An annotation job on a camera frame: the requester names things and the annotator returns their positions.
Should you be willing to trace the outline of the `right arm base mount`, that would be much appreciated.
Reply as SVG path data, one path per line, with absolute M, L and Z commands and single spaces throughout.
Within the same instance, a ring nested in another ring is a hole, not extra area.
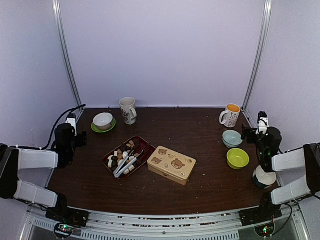
M 276 228 L 274 220 L 282 216 L 281 210 L 262 213 L 258 207 L 241 210 L 238 214 L 243 227 L 254 227 L 255 233 L 264 238 L 274 234 Z

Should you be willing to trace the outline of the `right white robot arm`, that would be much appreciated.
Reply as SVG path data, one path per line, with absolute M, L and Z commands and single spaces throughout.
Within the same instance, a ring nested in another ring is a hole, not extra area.
M 275 127 L 242 126 L 241 138 L 255 144 L 259 166 L 265 173 L 304 168 L 304 175 L 291 183 L 263 194 L 254 215 L 266 221 L 279 211 L 282 204 L 320 192 L 320 144 L 309 143 L 279 154 L 281 132 Z

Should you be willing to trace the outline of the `white handled metal tongs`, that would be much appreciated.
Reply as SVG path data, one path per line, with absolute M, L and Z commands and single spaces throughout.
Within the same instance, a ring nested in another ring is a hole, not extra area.
M 133 150 L 121 161 L 120 165 L 115 169 L 113 175 L 115 178 L 119 178 L 126 170 L 128 170 L 140 156 L 146 153 L 151 144 L 148 143 L 145 147 L 136 145 Z

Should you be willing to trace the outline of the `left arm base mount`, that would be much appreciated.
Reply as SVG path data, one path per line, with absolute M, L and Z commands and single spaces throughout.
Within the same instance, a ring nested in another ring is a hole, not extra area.
M 67 208 L 66 213 L 62 213 L 54 208 L 47 208 L 45 217 L 56 221 L 53 233 L 60 239 L 70 237 L 76 229 L 87 226 L 90 213 L 85 210 Z

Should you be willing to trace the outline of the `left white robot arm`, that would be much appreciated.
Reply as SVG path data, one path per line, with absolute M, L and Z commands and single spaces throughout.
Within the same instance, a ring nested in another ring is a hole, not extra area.
M 72 211 L 64 194 L 18 176 L 20 170 L 64 169 L 72 164 L 76 149 L 87 145 L 87 132 L 78 133 L 70 123 L 60 124 L 54 135 L 55 141 L 50 150 L 0 144 L 0 197 L 46 207 L 61 222 L 67 222 L 72 218 Z

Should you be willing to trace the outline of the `beige tin box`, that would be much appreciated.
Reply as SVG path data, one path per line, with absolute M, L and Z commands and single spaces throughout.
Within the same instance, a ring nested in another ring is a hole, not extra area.
M 177 176 L 177 175 L 173 175 L 171 173 L 164 172 L 163 170 L 159 170 L 159 169 L 155 168 L 151 164 L 148 164 L 148 170 L 159 175 L 159 176 L 162 176 L 168 180 L 171 180 L 175 183 L 183 185 L 183 186 L 185 186 L 187 184 L 187 182 L 190 178 L 190 175 L 187 175 L 186 177 L 182 177 L 181 175 Z

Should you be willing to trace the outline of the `bear print tin lid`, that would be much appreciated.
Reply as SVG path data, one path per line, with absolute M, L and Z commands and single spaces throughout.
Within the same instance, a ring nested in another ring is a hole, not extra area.
M 158 170 L 182 177 L 191 175 L 196 163 L 196 159 L 164 146 L 158 146 L 147 160 Z

